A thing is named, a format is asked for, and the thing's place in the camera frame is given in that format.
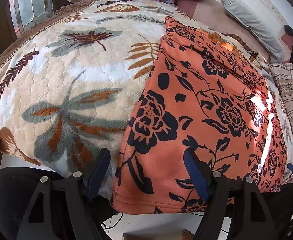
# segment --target metal screw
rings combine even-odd
[[[219,177],[221,177],[221,172],[219,172],[219,171],[214,171],[214,172],[213,172],[213,176],[216,177],[216,178],[219,178]]]
[[[253,182],[253,179],[251,177],[246,177],[245,180],[248,182],[248,183],[252,183]]]
[[[75,177],[75,178],[81,177],[81,175],[82,175],[81,171],[76,171],[73,173],[73,177]]]
[[[47,182],[48,181],[48,177],[47,176],[43,176],[43,177],[41,177],[41,179],[40,179],[40,181],[42,182],[42,183],[45,183],[45,182]]]

